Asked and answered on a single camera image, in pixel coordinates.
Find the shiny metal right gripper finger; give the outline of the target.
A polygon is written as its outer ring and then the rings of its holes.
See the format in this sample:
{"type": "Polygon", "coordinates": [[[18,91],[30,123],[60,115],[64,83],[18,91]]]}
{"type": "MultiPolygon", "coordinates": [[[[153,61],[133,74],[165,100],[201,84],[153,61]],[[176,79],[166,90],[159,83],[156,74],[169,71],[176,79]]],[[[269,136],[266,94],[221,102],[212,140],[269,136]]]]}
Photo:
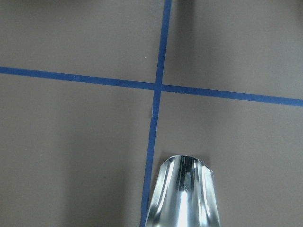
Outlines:
{"type": "Polygon", "coordinates": [[[160,166],[147,227],[219,227],[213,171],[201,160],[175,155],[160,166]]]}

